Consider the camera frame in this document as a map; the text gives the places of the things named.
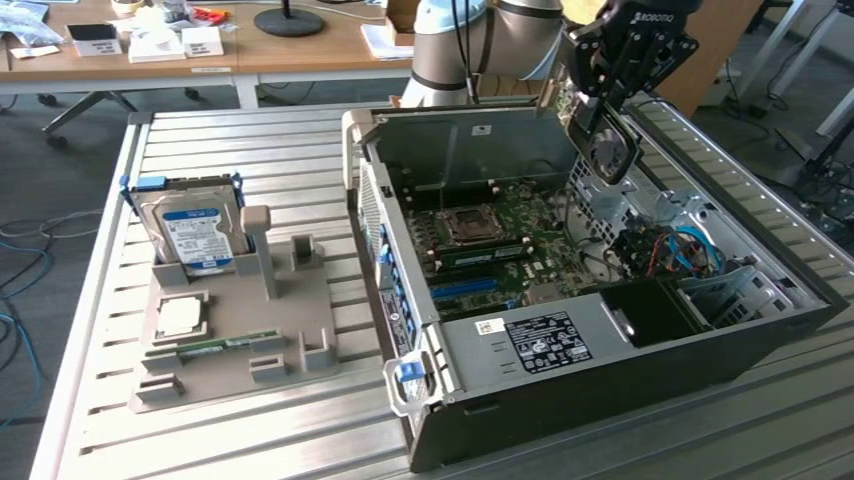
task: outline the hard drive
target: hard drive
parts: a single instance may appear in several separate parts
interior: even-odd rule
[[[249,253],[240,228],[238,175],[166,179],[141,177],[122,195],[142,222],[160,263],[181,263],[189,276],[233,268],[234,255]]]

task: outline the blue pcie slot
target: blue pcie slot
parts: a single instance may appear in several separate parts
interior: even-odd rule
[[[465,283],[459,283],[448,287],[433,288],[429,292],[429,296],[433,299],[455,297],[457,295],[465,295],[468,293],[477,293],[495,290],[497,288],[497,280],[484,279],[475,280]]]

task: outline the blue cable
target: blue cable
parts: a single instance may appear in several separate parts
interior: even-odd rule
[[[0,424],[0,430],[2,430],[14,421],[14,419],[17,419],[24,414],[24,412],[29,409],[29,407],[32,407],[32,405],[38,400],[38,395],[41,395],[41,376],[38,375],[38,364],[36,362],[36,350],[32,347],[32,342],[29,341],[29,335],[26,335],[26,330],[21,328],[21,326],[17,324],[14,319],[8,315],[4,315],[0,313],[0,320],[9,323],[12,327],[17,329],[17,333],[21,335],[21,338],[24,339],[24,345],[26,346],[26,355],[29,356],[29,363],[32,364],[32,373],[36,379],[36,382],[34,382],[36,388],[32,392],[32,398],[24,405],[21,405],[14,410],[12,415],[9,415],[9,417],[5,419],[5,422]]]
[[[29,283],[26,283],[26,285],[24,285],[21,288],[14,290],[12,293],[6,293],[5,295],[0,295],[0,299],[5,299],[5,298],[12,298],[14,295],[17,295],[24,290],[26,290],[29,287],[32,287],[36,283],[38,283],[38,280],[41,280],[44,278],[44,276],[48,274],[48,271],[50,270],[52,261],[50,261],[50,255],[48,254],[48,252],[45,252],[41,249],[37,249],[37,248],[21,248],[21,247],[16,247],[14,245],[9,245],[8,243],[4,243],[4,242],[0,242],[0,247],[5,248],[8,250],[13,250],[16,252],[37,253],[38,255],[41,255],[41,257],[44,257],[44,263],[42,263],[42,266],[41,266],[41,271],[38,272],[38,275],[36,275],[36,278],[33,278],[29,281]]]

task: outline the slotted aluminum table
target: slotted aluminum table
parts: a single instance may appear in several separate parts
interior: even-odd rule
[[[128,127],[32,477],[832,478],[854,471],[854,310],[732,383],[453,465],[406,471],[346,220],[340,116],[369,104],[154,114]],[[668,107],[641,111],[791,250],[854,298],[854,262]],[[644,163],[681,173],[652,145]],[[272,209],[270,242],[325,247],[341,374],[316,383],[136,415],[137,336],[152,247],[118,177],[238,170]]]

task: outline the wooden desk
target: wooden desk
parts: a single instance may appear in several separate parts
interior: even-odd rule
[[[221,7],[233,14],[232,5]],[[80,0],[76,4],[50,4],[48,26],[65,37],[69,43],[60,45],[60,53],[38,58],[18,60],[9,55],[9,73],[2,75],[4,81],[40,80],[85,80],[108,78],[168,77],[173,75],[194,75],[198,69],[209,72],[216,68],[226,72],[237,71],[236,33],[220,32],[225,55],[214,57],[188,58],[169,62],[132,64],[126,54],[100,57],[80,57],[70,44],[65,25],[100,22],[116,18],[108,0]],[[9,48],[20,47],[13,36],[5,40]],[[121,41],[122,51],[128,51],[128,39]]]
[[[322,31],[309,37],[277,38],[261,32],[252,23],[254,15],[270,8],[274,8],[274,5],[236,5],[240,72],[320,72],[409,68],[408,60],[378,61],[370,56],[361,39],[360,26],[365,23],[381,22],[368,22],[330,12],[305,9],[325,20]],[[381,17],[381,10],[376,7],[334,5],[333,8],[362,17]]]
[[[221,4],[216,8],[230,12],[230,21],[238,26],[233,32],[221,32],[222,56],[130,64],[126,55],[78,57],[73,46],[65,44],[57,54],[17,60],[5,48],[20,44],[6,36],[0,40],[0,95],[230,85],[240,107],[257,108],[254,87],[260,83],[402,78],[409,74],[408,61],[382,62],[370,57],[358,31],[366,22],[360,19],[316,11],[326,21],[325,30],[310,37],[285,39],[260,32],[252,23],[254,14],[274,5]],[[334,8],[361,16],[381,15],[377,7]],[[68,38],[65,25],[110,18],[116,14],[108,0],[80,0],[77,4],[50,4],[48,25]],[[126,52],[126,39],[122,48]]]

